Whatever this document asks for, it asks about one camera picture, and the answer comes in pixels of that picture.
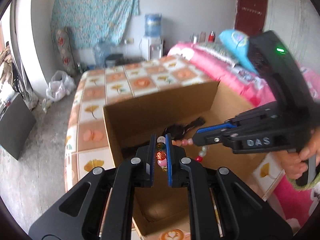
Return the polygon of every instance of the electrical outlet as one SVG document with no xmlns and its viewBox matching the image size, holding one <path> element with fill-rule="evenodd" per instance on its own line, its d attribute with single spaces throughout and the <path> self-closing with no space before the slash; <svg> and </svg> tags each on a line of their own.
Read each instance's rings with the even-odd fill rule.
<svg viewBox="0 0 320 240">
<path fill-rule="evenodd" d="M 127 38 L 124 40 L 124 44 L 134 44 L 134 38 Z"/>
</svg>

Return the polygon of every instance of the blue pillow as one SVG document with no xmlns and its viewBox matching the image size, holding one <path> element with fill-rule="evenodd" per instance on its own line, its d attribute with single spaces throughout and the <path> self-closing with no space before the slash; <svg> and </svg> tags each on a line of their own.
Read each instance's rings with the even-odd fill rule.
<svg viewBox="0 0 320 240">
<path fill-rule="evenodd" d="M 237 30 L 225 30 L 219 35 L 219 39 L 246 70 L 258 73 L 247 57 L 249 49 L 248 35 Z"/>
</svg>

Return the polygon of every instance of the white bead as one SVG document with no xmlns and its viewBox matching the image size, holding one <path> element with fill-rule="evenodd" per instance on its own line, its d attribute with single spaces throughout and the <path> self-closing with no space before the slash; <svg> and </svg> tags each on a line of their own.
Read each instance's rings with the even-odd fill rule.
<svg viewBox="0 0 320 240">
<path fill-rule="evenodd" d="M 165 143 L 165 137 L 160 136 L 160 137 L 157 139 L 157 142 L 163 142 L 163 143 Z"/>
<path fill-rule="evenodd" d="M 209 146 L 208 146 L 208 145 L 205 145 L 205 146 L 202 147 L 202 151 L 203 151 L 203 152 L 206 152 L 206 151 L 208 150 L 208 148 L 209 148 Z"/>
<path fill-rule="evenodd" d="M 199 152 L 199 154 L 198 154 L 200 157 L 204 157 L 204 156 L 206 156 L 207 155 L 207 153 L 206 152 L 204 152 L 204 151 L 201 151 L 201 152 Z"/>
</svg>

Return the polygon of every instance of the pillow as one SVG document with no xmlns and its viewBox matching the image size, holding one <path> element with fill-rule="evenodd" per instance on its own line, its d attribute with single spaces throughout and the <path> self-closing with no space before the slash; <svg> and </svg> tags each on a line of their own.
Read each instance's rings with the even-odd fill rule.
<svg viewBox="0 0 320 240">
<path fill-rule="evenodd" d="M 196 48 L 203 50 L 211 54 L 212 56 L 231 64 L 232 67 L 234 67 L 236 64 L 239 63 L 239 61 L 232 55 L 232 53 L 227 51 L 227 49 L 221 44 L 212 43 L 212 42 L 203 42 L 203 43 L 199 43 L 196 46 Z"/>
<path fill-rule="evenodd" d="M 64 70 L 69 76 L 75 77 L 77 75 L 77 69 L 73 60 L 68 30 L 66 27 L 57 30 L 56 39 Z"/>
<path fill-rule="evenodd" d="M 247 57 L 249 49 L 248 35 L 237 30 L 225 30 L 219 35 L 219 39 L 246 70 L 258 73 Z"/>
</svg>

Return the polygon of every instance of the finger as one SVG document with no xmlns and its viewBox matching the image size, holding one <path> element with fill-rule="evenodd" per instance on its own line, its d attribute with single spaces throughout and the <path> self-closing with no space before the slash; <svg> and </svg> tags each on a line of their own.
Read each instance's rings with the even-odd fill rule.
<svg viewBox="0 0 320 240">
<path fill-rule="evenodd" d="M 279 160 L 287 165 L 294 165 L 301 162 L 299 154 L 297 153 L 288 153 L 287 151 L 276 152 Z"/>
<path fill-rule="evenodd" d="M 299 179 L 302 176 L 302 173 L 297 173 L 297 174 L 287 174 L 287 177 L 290 179 Z"/>
<path fill-rule="evenodd" d="M 316 167 L 320 164 L 320 149 L 317 150 L 317 156 L 316 156 Z"/>
<path fill-rule="evenodd" d="M 304 173 L 308 170 L 308 165 L 305 163 L 299 163 L 296 165 L 287 165 L 286 163 L 281 163 L 281 166 L 285 170 L 285 173 L 289 174 Z"/>
<path fill-rule="evenodd" d="M 315 155 L 318 149 L 320 149 L 320 128 L 315 130 L 306 147 L 299 153 L 299 156 L 302 160 L 307 160 Z"/>
</svg>

